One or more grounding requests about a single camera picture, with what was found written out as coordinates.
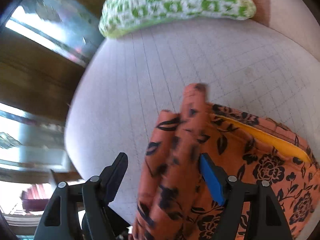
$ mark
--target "silver screw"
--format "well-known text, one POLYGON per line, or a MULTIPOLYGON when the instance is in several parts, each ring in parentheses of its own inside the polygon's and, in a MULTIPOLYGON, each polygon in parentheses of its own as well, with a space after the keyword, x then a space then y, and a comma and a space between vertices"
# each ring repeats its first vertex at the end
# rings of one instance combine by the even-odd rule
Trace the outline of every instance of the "silver screw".
POLYGON ((99 179, 100 179, 99 176, 92 176, 92 177, 90 178, 90 181, 91 181, 91 182, 97 182, 99 179))
POLYGON ((67 184, 63 181, 63 182, 60 182, 59 184, 58 184, 58 187, 59 188, 63 188, 63 187, 65 187, 67 184))
POLYGON ((236 176, 229 176, 228 180, 231 182, 236 182, 237 181, 237 177, 236 176))
POLYGON ((266 180, 263 180, 261 182, 261 184, 262 184, 263 187, 269 187, 270 186, 270 183, 268 181, 266 181, 266 180))

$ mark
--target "folded cloth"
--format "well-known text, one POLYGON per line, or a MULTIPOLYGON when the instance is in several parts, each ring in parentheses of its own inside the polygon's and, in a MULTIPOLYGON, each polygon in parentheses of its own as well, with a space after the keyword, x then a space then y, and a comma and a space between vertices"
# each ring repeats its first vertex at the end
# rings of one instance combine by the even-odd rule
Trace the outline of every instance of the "folded cloth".
MULTIPOLYGON (((319 165, 307 142, 270 119, 206 102, 206 86, 185 88, 180 113, 161 111, 148 145, 138 189, 134 240, 210 240, 223 207, 212 200, 198 169, 208 153, 228 175, 246 183, 267 180, 290 226, 299 235, 319 199, 319 165), (263 142, 248 132, 264 132, 263 142), (304 162, 274 146, 290 143, 304 162)), ((243 238, 249 203, 244 203, 236 238, 243 238)))

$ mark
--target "blue gripper pad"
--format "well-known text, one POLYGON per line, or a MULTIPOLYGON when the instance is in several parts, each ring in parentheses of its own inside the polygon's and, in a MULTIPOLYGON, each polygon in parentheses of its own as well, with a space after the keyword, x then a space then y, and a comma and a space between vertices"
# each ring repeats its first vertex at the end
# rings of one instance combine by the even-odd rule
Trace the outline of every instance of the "blue gripper pad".
POLYGON ((220 206, 223 206, 226 200, 223 195, 222 185, 219 183, 211 165, 203 155, 200 155, 199 168, 209 188, 212 199, 220 206))

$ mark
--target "yellow lining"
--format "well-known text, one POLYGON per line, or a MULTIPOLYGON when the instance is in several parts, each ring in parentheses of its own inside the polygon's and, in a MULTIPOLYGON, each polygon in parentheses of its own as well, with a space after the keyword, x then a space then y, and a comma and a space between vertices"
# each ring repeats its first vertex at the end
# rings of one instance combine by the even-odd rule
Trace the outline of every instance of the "yellow lining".
POLYGON ((250 125, 236 121, 232 118, 225 117, 222 115, 218 115, 218 116, 225 119, 228 122, 231 122, 236 127, 239 127, 247 131, 248 133, 252 134, 259 141, 274 146, 279 151, 279 153, 282 154, 283 156, 297 157, 304 162, 310 163, 310 159, 307 153, 302 149, 300 149, 299 147, 293 145, 292 143, 289 143, 285 140, 282 140, 276 136, 268 134, 267 132, 259 130, 250 125))

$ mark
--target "pillow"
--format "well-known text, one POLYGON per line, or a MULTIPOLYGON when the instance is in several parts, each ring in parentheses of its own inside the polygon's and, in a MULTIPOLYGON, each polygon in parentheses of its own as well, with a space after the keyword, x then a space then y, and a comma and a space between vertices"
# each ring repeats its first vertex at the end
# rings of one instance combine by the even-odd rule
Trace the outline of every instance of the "pillow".
POLYGON ((245 20, 255 14, 252 0, 106 0, 99 30, 117 38, 136 29, 198 16, 245 20))

